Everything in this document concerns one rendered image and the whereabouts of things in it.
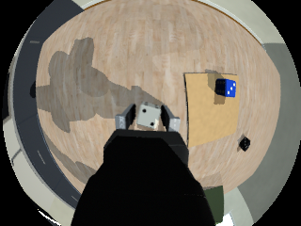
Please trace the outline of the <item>tan flat mat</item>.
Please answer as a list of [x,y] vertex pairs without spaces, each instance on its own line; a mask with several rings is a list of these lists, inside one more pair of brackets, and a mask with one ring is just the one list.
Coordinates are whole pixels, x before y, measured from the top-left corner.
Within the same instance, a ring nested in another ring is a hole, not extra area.
[[[216,94],[216,79],[236,81],[235,98]],[[188,148],[235,133],[239,113],[239,76],[219,73],[184,74]]]

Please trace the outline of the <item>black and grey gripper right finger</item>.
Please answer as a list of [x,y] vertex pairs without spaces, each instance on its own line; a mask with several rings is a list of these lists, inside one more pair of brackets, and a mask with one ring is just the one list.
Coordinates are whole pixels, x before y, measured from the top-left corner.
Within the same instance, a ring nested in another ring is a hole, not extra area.
[[174,117],[167,105],[162,105],[161,120],[167,131],[179,133],[181,119]]

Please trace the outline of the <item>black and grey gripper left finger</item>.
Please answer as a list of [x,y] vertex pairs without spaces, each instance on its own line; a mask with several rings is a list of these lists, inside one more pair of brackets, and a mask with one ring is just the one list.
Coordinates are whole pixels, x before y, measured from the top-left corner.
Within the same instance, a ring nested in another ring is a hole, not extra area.
[[115,116],[117,129],[129,129],[135,119],[135,104],[130,104],[121,114]]

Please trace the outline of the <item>black die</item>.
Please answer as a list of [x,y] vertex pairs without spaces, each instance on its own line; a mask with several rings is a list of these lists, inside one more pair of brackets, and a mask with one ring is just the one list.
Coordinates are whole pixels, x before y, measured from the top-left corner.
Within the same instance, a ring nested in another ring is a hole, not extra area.
[[240,142],[241,149],[245,152],[250,146],[250,140],[247,137]]

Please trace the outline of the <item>blue die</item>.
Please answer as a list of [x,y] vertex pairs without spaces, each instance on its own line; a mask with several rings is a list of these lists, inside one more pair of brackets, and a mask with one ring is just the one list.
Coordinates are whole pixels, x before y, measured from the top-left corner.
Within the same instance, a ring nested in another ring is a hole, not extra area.
[[235,97],[236,82],[229,79],[216,79],[216,94],[225,97]]

